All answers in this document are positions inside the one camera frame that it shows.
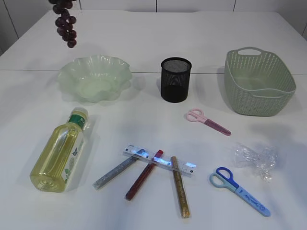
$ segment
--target wavy bowl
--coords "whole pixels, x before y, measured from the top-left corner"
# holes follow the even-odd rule
[[[58,74],[62,92],[71,94],[77,101],[93,103],[119,97],[130,86],[131,78],[128,63],[104,55],[77,58]]]

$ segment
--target oil bottle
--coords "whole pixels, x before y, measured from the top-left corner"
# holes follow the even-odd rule
[[[30,173],[33,185],[41,191],[63,192],[84,146],[86,109],[77,107],[66,124],[57,127]]]

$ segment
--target clear plastic ruler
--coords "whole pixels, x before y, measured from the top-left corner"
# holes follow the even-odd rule
[[[130,157],[137,157],[146,163],[154,163],[157,166],[160,166],[161,168],[170,171],[176,170],[178,172],[181,172],[182,175],[189,177],[194,174],[196,168],[196,164],[177,159],[179,167],[177,169],[174,169],[172,166],[171,157],[163,154],[162,157],[158,158],[155,157],[155,152],[134,145],[128,145],[124,150],[124,154]]]

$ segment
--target grape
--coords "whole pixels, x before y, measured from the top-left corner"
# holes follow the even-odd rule
[[[55,25],[57,27],[60,27],[60,26],[65,25],[65,23],[66,23],[66,21],[64,19],[62,19],[61,17],[59,17],[59,18],[56,19]]]
[[[75,24],[75,23],[77,22],[77,19],[76,19],[76,17],[74,17],[74,16],[70,16],[70,17],[68,18],[68,22],[71,23],[71,24]]]
[[[64,28],[65,30],[72,30],[72,29],[73,29],[73,26],[72,26],[72,24],[70,24],[70,23],[65,23],[65,25],[63,26],[63,28]]]
[[[56,14],[61,14],[63,11],[63,7],[60,4],[56,4],[53,6],[53,11]]]
[[[77,37],[77,32],[75,30],[70,30],[68,32],[68,35],[69,35],[69,39],[73,40],[73,39],[75,39]]]
[[[77,22],[76,17],[71,16],[67,9],[73,7],[73,1],[76,0],[48,0],[53,4],[53,11],[56,14],[61,14],[59,18],[56,19],[55,25],[57,26],[57,32],[62,36],[62,39],[67,42],[69,48],[74,48],[77,44],[75,38],[77,37],[77,32],[73,30],[73,25]]]
[[[67,31],[66,31],[63,27],[59,27],[59,28],[57,29],[57,32],[58,32],[58,34],[61,35],[61,36],[65,36],[65,35],[67,34]]]
[[[64,34],[64,36],[62,36],[63,41],[68,42],[69,41],[69,35],[68,33]]]
[[[67,9],[63,9],[62,12],[61,12],[61,17],[64,19],[64,20],[67,20],[69,18],[70,14],[68,12]]]
[[[71,1],[66,2],[65,3],[65,8],[71,9],[72,8],[72,2]]]
[[[57,4],[58,0],[49,0],[51,4]]]
[[[68,46],[69,48],[74,48],[76,44],[77,44],[77,41],[76,41],[76,40],[71,40],[71,41],[69,41],[69,42],[67,43],[67,46]]]

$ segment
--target gold glitter tube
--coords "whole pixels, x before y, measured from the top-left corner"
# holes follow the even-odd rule
[[[171,158],[172,161],[172,166],[175,169],[178,169],[178,162],[176,157]],[[188,207],[188,202],[186,199],[186,194],[184,192],[183,188],[183,182],[181,179],[181,174],[180,172],[177,172],[173,170],[173,175],[174,175],[174,180],[175,180],[175,185],[176,185],[176,190],[177,190],[177,196],[179,200],[179,205],[180,205],[180,212],[181,212],[181,217],[182,218],[189,218],[190,217],[190,211]]]

